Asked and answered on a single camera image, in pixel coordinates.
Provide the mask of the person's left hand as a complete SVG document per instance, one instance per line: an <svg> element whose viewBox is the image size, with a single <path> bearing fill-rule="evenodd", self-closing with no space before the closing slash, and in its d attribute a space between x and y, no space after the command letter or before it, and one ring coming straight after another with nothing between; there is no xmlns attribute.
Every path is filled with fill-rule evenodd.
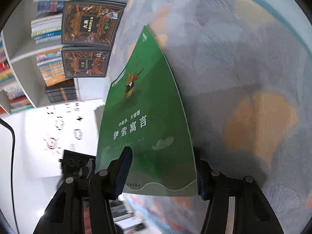
<svg viewBox="0 0 312 234"><path fill-rule="evenodd" d="M83 209L83 221L85 234L92 234L89 207Z"/></svg>

